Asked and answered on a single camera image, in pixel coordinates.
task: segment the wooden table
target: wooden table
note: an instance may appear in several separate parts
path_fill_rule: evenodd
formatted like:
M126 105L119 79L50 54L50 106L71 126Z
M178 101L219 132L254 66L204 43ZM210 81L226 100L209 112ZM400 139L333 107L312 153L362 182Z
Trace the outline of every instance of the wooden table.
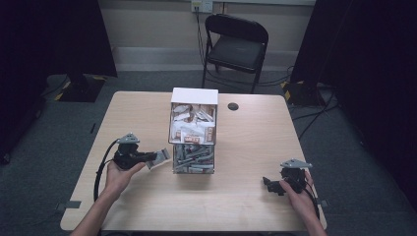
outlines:
M139 151L167 148L173 156L168 143L171 94L114 94L71 198L81 205L66 209L64 230L73 230L91 207L95 172L114 140L133 132L141 141ZM279 164L290 158L305 161L283 97L221 93L218 101L214 174L173 174L171 160L142 169L111 208L103 230L305 230L287 197L269 193L262 179L280 179ZM230 102L239 109L229 110ZM104 171L100 192L105 177Z

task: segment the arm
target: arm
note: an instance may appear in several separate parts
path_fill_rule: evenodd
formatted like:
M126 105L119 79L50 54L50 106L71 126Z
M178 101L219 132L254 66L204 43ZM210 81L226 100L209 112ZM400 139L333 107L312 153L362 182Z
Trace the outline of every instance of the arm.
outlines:
M306 171L306 179L310 186L313 187L313 179L309 172ZM316 211L313 206L313 203L304 191L300 194L294 192L291 186L286 181L279 181L282 189L288 194L288 199L295 209L295 211L300 215L304 224L306 225L307 231L311 236L326 236L326 232L322 227L319 219L316 216Z
M144 163L138 163L131 169L123 171L113 161L110 161L107 166L104 190L71 235L97 235L111 206L129 185L132 176L144 166Z

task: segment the electrical outlet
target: electrical outlet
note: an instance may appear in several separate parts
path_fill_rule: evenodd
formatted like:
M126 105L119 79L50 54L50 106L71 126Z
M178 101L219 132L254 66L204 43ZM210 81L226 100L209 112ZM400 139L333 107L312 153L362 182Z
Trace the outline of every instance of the electrical outlet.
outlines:
M202 11L203 7L203 1L199 0L192 0L191 1L191 12L197 12L197 9L199 12Z
M211 0L192 0L191 1L191 12L200 13L212 13L212 1Z

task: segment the wall baseboard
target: wall baseboard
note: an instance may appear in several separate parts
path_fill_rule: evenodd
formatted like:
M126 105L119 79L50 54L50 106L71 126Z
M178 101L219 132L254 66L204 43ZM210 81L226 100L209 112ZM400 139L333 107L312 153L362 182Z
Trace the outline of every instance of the wall baseboard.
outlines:
M117 71L202 70L198 49L112 47ZM264 71L286 71L294 65L298 51L267 51Z

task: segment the gray wall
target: gray wall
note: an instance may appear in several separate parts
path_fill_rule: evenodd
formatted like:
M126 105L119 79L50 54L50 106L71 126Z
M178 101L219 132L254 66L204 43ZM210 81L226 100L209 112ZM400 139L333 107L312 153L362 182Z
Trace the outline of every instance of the gray wall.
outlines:
M113 47L198 48L197 19L190 1L100 0L104 23ZM214 13L254 20L269 33L268 50L298 51L313 6L222 3ZM206 42L204 20L200 28Z

